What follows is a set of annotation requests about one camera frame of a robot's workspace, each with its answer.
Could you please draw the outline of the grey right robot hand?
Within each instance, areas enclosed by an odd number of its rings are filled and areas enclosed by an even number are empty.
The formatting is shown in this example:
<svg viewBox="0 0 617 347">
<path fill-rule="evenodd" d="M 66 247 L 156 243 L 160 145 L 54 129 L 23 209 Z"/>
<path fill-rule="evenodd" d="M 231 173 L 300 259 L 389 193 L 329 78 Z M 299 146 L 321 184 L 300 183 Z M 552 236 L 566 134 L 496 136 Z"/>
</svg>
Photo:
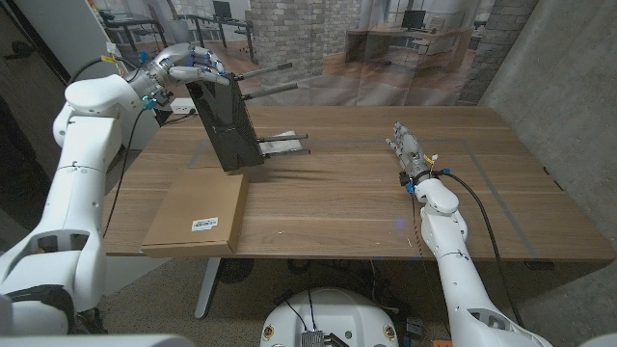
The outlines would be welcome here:
<svg viewBox="0 0 617 347">
<path fill-rule="evenodd" d="M 403 171 L 413 183 L 418 184 L 431 177 L 428 161 L 424 158 L 424 151 L 412 132 L 397 121 L 393 126 L 393 138 L 386 139 L 386 143 L 399 159 Z"/>
</svg>

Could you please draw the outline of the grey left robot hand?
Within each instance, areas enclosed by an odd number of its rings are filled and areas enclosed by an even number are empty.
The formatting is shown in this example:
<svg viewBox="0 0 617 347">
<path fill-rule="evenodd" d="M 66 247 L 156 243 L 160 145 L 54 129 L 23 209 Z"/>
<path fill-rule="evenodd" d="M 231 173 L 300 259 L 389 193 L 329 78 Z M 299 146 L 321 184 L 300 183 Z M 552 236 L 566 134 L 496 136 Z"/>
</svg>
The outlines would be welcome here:
<svg viewBox="0 0 617 347">
<path fill-rule="evenodd" d="M 225 66 L 212 50 L 187 42 L 168 46 L 149 63 L 131 71 L 127 78 L 139 96 L 195 81 L 230 84 Z"/>
</svg>

